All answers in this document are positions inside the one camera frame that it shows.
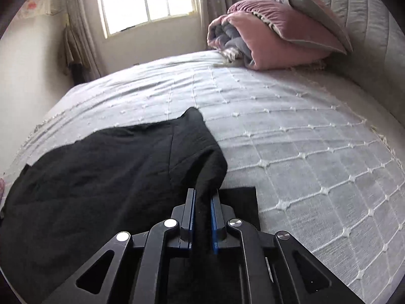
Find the wall air conditioner with cover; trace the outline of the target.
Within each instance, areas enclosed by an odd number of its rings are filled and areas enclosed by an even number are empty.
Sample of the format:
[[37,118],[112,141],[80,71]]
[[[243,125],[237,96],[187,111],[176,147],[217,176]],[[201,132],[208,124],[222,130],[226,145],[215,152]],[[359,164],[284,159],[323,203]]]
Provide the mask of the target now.
[[50,14],[51,0],[26,0],[14,18],[21,20]]

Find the grey satin pillow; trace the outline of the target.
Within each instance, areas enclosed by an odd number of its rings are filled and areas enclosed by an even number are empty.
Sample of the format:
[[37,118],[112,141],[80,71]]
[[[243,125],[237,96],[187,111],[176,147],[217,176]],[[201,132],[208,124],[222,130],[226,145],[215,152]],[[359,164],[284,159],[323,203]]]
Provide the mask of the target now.
[[299,12],[307,15],[313,20],[318,21],[325,28],[327,28],[340,43],[344,46],[345,50],[349,53],[353,51],[349,35],[342,24],[342,21],[321,0],[274,0],[281,4],[289,5],[289,7],[298,10]]

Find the grey quilted bedspread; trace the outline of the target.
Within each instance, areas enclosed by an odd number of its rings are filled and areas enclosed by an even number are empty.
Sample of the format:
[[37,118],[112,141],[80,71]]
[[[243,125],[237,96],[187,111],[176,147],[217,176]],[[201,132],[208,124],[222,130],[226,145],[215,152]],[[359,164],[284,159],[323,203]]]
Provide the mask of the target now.
[[56,147],[191,106],[225,154],[224,187],[256,188],[263,230],[291,232],[365,303],[389,300],[404,276],[404,128],[327,71],[252,71],[214,51],[118,71],[48,112],[6,185]]

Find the long black quilted coat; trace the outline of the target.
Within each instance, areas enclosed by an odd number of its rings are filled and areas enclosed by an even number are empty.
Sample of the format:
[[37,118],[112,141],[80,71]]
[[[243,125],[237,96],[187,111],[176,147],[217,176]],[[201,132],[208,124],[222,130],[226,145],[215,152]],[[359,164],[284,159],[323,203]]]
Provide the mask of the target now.
[[40,303],[121,231],[142,233],[196,190],[197,250],[211,246],[210,200],[220,194],[259,225],[252,187],[222,189],[225,157],[201,113],[99,130],[26,165],[1,209],[1,269],[27,303]]

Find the hanging brown jacket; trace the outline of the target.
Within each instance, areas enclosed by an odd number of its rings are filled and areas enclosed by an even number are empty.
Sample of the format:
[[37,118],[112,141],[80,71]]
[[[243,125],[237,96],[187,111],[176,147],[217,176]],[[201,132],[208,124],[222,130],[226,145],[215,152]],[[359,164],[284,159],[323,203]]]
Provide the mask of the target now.
[[85,83],[87,57],[70,25],[66,25],[63,31],[63,63],[75,85]]

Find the folded pink grey duvet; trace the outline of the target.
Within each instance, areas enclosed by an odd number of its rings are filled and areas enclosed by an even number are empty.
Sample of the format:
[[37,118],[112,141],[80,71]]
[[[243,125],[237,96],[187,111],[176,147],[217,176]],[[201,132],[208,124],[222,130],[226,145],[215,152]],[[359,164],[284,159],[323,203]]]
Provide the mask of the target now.
[[247,12],[214,19],[208,27],[207,44],[231,60],[242,60],[247,68],[256,71],[307,65],[330,55],[325,50],[283,40],[260,18]]

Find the pink velvet pillow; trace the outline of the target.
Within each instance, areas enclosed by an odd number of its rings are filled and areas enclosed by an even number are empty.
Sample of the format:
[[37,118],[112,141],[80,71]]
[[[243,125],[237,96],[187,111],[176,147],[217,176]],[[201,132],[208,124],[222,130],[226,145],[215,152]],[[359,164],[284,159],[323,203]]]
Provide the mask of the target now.
[[256,16],[289,43],[344,54],[349,51],[342,34],[287,4],[274,0],[242,0],[227,12],[246,12]]

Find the pink floral pillow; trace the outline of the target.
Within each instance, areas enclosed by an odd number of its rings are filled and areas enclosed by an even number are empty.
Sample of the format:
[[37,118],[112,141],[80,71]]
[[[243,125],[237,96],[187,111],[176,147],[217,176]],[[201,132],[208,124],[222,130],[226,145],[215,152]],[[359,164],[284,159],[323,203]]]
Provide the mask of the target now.
[[6,188],[6,184],[3,178],[0,178],[0,200],[2,199],[2,197],[4,196],[4,191]]

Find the left grey curtain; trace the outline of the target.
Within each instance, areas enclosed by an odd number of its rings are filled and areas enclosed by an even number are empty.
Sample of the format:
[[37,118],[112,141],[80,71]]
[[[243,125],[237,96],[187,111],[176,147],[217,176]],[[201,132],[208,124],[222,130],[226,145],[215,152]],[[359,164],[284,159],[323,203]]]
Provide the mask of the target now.
[[87,82],[103,76],[102,63],[97,54],[93,35],[91,33],[85,0],[65,0],[69,25],[73,30],[80,52],[85,59],[83,64],[84,78]]

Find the grey padded headboard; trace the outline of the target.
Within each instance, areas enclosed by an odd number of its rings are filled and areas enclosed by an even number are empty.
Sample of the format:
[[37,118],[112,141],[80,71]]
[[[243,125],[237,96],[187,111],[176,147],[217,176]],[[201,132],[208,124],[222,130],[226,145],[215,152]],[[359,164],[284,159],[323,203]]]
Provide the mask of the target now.
[[345,26],[353,51],[330,67],[404,123],[404,33],[381,0],[321,0]]

